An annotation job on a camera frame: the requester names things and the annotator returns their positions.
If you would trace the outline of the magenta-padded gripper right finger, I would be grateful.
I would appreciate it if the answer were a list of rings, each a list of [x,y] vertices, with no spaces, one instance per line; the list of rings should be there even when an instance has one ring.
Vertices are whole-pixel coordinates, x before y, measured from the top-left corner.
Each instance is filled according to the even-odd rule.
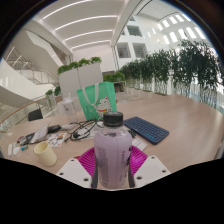
[[[143,187],[170,174],[171,172],[155,155],[147,156],[137,147],[132,147],[128,172],[131,188]]]

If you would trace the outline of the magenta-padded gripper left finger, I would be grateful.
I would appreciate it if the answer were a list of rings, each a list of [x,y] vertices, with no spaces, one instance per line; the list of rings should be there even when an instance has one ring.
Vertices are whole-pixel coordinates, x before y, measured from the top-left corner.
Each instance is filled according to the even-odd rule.
[[[94,149],[90,148],[82,155],[70,158],[57,172],[64,178],[84,188],[97,188],[97,170]]]

